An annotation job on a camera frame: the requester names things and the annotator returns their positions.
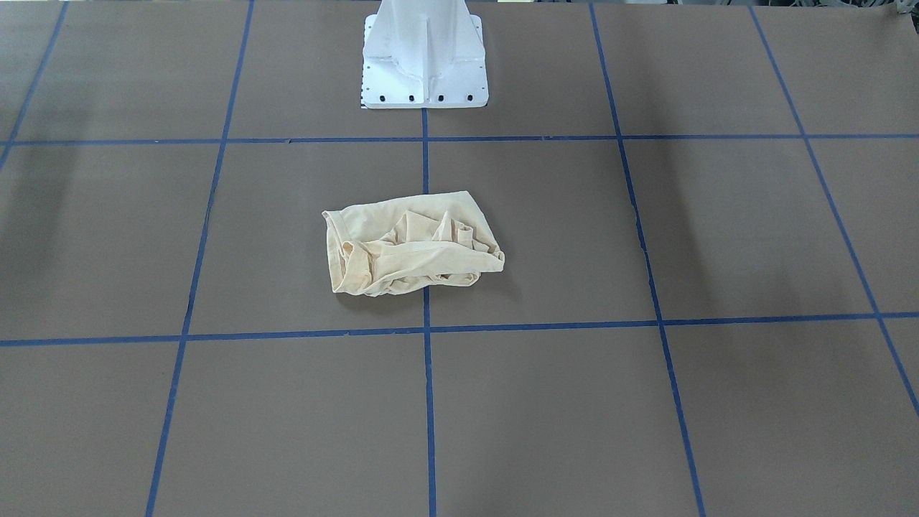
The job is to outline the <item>yellow long-sleeve California shirt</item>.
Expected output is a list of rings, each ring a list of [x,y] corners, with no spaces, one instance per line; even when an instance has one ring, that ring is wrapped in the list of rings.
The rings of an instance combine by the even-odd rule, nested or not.
[[[505,268],[505,253],[469,191],[397,197],[322,213],[332,291],[402,295],[466,287]]]

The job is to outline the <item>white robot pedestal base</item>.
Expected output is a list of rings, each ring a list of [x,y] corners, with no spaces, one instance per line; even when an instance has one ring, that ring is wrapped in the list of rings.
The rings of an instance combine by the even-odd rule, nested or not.
[[[362,56],[362,108],[488,104],[482,20],[464,1],[381,2],[365,18]]]

